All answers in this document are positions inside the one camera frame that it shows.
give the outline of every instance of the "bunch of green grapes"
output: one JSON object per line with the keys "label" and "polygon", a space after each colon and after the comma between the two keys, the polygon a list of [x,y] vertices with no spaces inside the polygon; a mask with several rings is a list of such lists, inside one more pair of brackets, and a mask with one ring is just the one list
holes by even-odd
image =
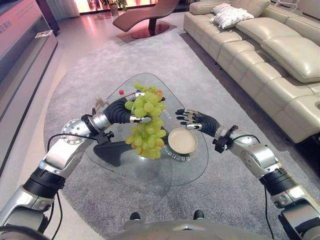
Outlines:
{"label": "bunch of green grapes", "polygon": [[160,158],[160,149],[165,145],[162,138],[166,136],[166,131],[161,129],[164,121],[159,117],[166,109],[166,105],[161,102],[163,92],[156,87],[146,87],[136,83],[134,87],[140,91],[145,90],[144,96],[138,96],[134,102],[127,101],[125,108],[130,110],[136,117],[149,116],[152,121],[149,123],[137,123],[131,128],[132,135],[125,139],[125,143],[131,144],[136,154],[144,158]]}
{"label": "bunch of green grapes", "polygon": [[140,90],[143,93],[151,92],[151,93],[155,94],[158,91],[156,86],[143,86],[138,82],[136,82],[133,86],[134,86],[134,88],[136,88],[137,90]]}

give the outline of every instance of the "gray rug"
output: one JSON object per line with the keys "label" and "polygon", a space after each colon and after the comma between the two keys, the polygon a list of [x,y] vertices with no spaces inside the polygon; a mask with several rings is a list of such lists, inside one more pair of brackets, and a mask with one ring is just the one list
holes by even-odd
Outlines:
{"label": "gray rug", "polygon": [[[320,199],[319,182],[292,143],[180,25],[152,38],[126,42],[115,37],[68,71],[48,107],[45,141],[69,120],[90,113],[96,96],[107,97],[130,77],[148,72],[158,76],[185,107],[256,135],[294,179]],[[215,152],[213,139],[206,136],[205,140],[209,150],[207,169],[186,185],[168,189],[132,181],[84,156],[67,179],[63,194],[87,224],[105,238],[122,231],[123,223],[135,211],[146,222],[155,222],[192,219],[197,209],[213,222],[270,236],[263,186],[236,156],[229,151]],[[278,221],[280,210],[270,200],[268,203],[276,239],[288,239]]]}

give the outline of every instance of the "white cabinet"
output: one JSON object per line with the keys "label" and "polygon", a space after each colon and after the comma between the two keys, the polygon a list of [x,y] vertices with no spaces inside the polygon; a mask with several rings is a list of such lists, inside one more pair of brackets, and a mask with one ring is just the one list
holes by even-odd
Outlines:
{"label": "white cabinet", "polygon": [[58,44],[35,0],[0,8],[0,176]]}

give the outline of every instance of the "glass coffee table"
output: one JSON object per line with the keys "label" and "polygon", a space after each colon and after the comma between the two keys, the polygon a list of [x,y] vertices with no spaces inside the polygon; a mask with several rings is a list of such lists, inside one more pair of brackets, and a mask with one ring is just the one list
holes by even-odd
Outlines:
{"label": "glass coffee table", "polygon": [[[107,98],[107,101],[112,103],[121,98],[119,90],[124,91],[123,96],[134,93],[136,91],[134,83],[140,83],[145,86],[156,86],[159,90],[163,91],[166,110],[162,112],[160,117],[164,121],[163,127],[167,131],[167,134],[175,128],[183,128],[176,119],[175,112],[178,109],[184,109],[184,106],[169,88],[153,74],[141,73],[131,77],[116,89]],[[201,132],[194,131],[198,145],[192,153],[179,154],[173,151],[165,137],[165,145],[160,151],[161,158],[152,160],[137,155],[136,151],[124,142],[125,138],[131,134],[130,128],[134,125],[135,123],[113,124],[106,130],[107,133],[109,131],[114,133],[114,137],[110,140],[111,144],[115,145],[115,148],[109,146],[102,147],[104,151],[103,158],[107,159],[107,161],[102,160],[95,154],[94,148],[97,145],[96,142],[88,147],[85,153],[93,162],[116,174],[159,186],[184,185],[196,180],[204,173],[208,164],[208,148]],[[111,164],[113,161],[118,162],[118,166]]]}

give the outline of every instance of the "bowl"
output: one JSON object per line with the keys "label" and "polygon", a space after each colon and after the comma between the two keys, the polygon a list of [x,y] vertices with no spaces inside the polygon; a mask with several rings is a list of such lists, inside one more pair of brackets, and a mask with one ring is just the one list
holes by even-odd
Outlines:
{"label": "bowl", "polygon": [[197,136],[190,130],[179,127],[173,129],[168,136],[170,148],[179,154],[192,153],[198,146]]}

